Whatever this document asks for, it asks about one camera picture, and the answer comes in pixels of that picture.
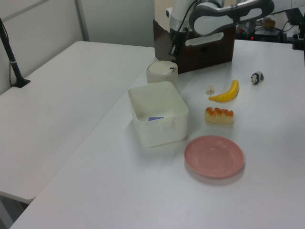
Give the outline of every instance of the white wall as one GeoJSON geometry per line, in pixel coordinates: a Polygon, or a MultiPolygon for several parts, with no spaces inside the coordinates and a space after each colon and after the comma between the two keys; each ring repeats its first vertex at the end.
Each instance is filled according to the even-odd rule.
{"type": "MultiPolygon", "coordinates": [[[[4,22],[4,26],[23,77],[83,40],[74,0],[49,0],[4,22]]],[[[0,94],[9,88],[9,60],[0,42],[0,94]]]]}
{"type": "Polygon", "coordinates": [[[153,0],[79,0],[91,42],[153,47],[153,0]]]}

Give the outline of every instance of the yellow banana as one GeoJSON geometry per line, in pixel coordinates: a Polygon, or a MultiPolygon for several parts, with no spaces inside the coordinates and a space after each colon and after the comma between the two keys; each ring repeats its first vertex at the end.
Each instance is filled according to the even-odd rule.
{"type": "Polygon", "coordinates": [[[223,94],[219,94],[217,96],[210,96],[209,100],[213,100],[217,102],[226,102],[236,97],[238,91],[239,91],[238,80],[233,80],[231,84],[231,88],[227,92],[223,94]]]}

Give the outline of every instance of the small white object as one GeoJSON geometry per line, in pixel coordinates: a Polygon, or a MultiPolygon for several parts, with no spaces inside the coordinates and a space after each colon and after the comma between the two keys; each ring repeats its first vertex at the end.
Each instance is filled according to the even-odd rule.
{"type": "Polygon", "coordinates": [[[171,82],[177,89],[178,66],[170,61],[157,61],[146,70],[147,83],[171,82]]]}
{"type": "Polygon", "coordinates": [[[214,86],[212,84],[209,84],[209,86],[207,86],[205,88],[205,93],[206,94],[213,94],[215,91],[214,86]]]}
{"type": "Polygon", "coordinates": [[[144,146],[183,140],[189,109],[170,82],[151,83],[128,90],[133,122],[144,146]],[[148,121],[150,117],[164,117],[148,121]]]}

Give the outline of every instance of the white cylindrical container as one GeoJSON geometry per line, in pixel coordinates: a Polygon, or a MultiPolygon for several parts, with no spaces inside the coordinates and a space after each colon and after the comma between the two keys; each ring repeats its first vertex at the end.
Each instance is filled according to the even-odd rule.
{"type": "Polygon", "coordinates": [[[178,66],[170,61],[157,61],[146,70],[147,83],[171,82],[177,89],[178,66]]]}

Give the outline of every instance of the plate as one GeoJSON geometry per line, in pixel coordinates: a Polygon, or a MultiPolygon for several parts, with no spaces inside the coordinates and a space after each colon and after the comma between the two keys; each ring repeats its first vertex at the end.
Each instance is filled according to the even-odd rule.
{"type": "Polygon", "coordinates": [[[240,147],[220,136],[201,136],[185,148],[186,163],[198,174],[208,178],[225,178],[237,173],[244,164],[240,147]]]}

